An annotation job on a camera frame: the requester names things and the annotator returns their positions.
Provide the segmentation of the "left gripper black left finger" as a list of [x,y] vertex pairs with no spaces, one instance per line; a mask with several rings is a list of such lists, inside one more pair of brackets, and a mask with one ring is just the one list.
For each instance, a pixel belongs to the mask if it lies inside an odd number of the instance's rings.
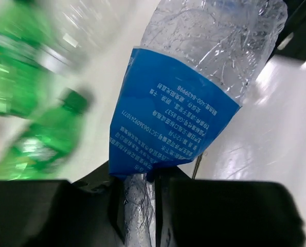
[[111,187],[66,180],[0,181],[0,246],[123,246]]

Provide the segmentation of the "clear crushed bottle white cap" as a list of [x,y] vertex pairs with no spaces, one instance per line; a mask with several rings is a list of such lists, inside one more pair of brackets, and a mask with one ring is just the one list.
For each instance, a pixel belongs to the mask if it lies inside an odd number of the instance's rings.
[[56,74],[79,72],[113,50],[139,44],[157,1],[38,1],[51,38],[40,64]]

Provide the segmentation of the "left gripper view black right finger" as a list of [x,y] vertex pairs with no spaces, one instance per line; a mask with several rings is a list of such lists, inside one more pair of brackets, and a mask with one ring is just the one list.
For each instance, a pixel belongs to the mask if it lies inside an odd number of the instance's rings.
[[194,180],[155,171],[157,246],[304,246],[304,221],[280,183]]

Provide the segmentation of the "blue label bottle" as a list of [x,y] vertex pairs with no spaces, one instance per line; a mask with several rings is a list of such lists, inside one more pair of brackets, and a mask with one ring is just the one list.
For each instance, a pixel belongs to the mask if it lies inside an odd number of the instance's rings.
[[284,1],[160,1],[133,48],[110,125],[125,245],[151,246],[148,176],[190,163],[240,109],[287,19]]

